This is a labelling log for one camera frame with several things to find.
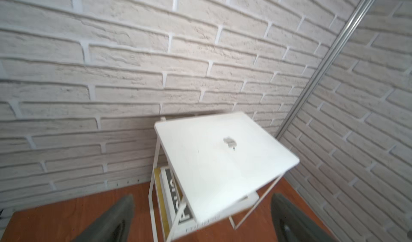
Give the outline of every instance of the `metal table frame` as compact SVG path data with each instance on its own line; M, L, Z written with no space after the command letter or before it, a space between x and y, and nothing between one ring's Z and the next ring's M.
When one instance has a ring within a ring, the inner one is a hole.
M154 179L155 179L155 171L154 171L154 169L157 168L157 161L158 161L158 159L159 159L160 146L161 146L161 144L160 144L160 138L157 137L156 149L155 149L155 151L154 151L154 161L153 161L152 178L151 178L151 180L150 180L150 189L149 189L149 208L150 208L150 218L151 218L151 221L152 221L152 232L153 232L153 241L154 241L154 242L158 242L158 239L157 239L157 229L156 229L156 222L155 222L155 211L154 211L154 209L153 209L152 193L153 193L153 186L154 186L154 183L155 183L155 180L154 180ZM175 184L177 184L177 183L176 183L176 180L175 180L175 178L174 178L174 174L173 174L172 168L170 168L170 170L171 170L173 182L174 182ZM265 191L265 193L259 198L259 200L253 205L253 207L249 209L248 213L243 217L243 219L242 219L238 224L235 224L234 221L233 221L232 216L229 216L229 221L230 221L230 224L232 225L233 229L235 229L235 230L238 229L238 228L240 227L240 225L242 225L242 224L244 223L244 221L249 217L249 215L258 207L258 205L262 202L262 200L263 200L263 199L269 194L269 192L275 187L276 183L278 183L279 180L281 180L281 178L283 177L284 174L285 174L285 173L282 173L281 175L279 175L279 176L272 182L272 184L270 185L270 187L269 187L269 188ZM181 218L181 216L182 216L182 214L183 214L183 211L184 211L185 208L187 207L187 202L186 202L186 199L185 199L184 197L183 197L182 200L180 201L180 196L178 195L178 200L179 200L179 205L180 205L180 207L179 207L178 212L176 213L175 219L173 220L173 224L172 224L172 227L170 228L169 235L167 236L167 238L165 238L166 242L171 242L172 237L173 237L173 234L174 234L175 230L177 229L179 220L180 220L180 218Z

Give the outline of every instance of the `white side table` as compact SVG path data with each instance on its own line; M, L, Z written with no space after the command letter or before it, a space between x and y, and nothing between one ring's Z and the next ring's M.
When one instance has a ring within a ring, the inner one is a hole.
M229 217L233 228L237 229L283 174L299 163L298 157L243 112L173 119L157 122L154 127L157 143L149 206L155 242L152 191L153 184L157 192L160 187L157 168L160 146L166 154L173 180L183 193L171 227L162 216L163 198L157 193L166 242L171 241L185 207L189 207L196 222L201 223L275 179L237 225Z

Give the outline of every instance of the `white brick wall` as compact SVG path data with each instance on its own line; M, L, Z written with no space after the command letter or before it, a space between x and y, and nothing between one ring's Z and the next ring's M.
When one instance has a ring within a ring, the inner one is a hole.
M0 0L0 208L146 182L162 115L275 134L357 3L335 1Z
M412 229L409 5L376 1L280 139L301 157L286 179L341 241Z

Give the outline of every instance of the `tabletop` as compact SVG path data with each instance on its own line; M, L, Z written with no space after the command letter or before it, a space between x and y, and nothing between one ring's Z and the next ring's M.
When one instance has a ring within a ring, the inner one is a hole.
M197 222L299 163L243 112L157 122L155 130Z

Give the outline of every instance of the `orange wooden floor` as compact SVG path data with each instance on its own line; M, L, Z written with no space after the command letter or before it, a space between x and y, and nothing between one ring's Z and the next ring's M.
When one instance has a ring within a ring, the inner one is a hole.
M267 186L258 191L262 195ZM131 225L128 241L153 241L147 194L149 183L120 188L108 192L76 198L55 204L17 212L13 215L3 235L2 242L59 242L71 241L79 235L118 199L132 194L135 199L136 212ZM209 241L277 241L270 215L270 198L272 193L282 193L318 225L327 230L303 199L294 191L285 179L276 185L259 207L249 216L238 230L233 230L228 219L213 224L198 232L187 235L178 242ZM157 201L153 193L157 227L160 227ZM234 216L236 223L245 213ZM163 241L160 229L157 229L159 241Z

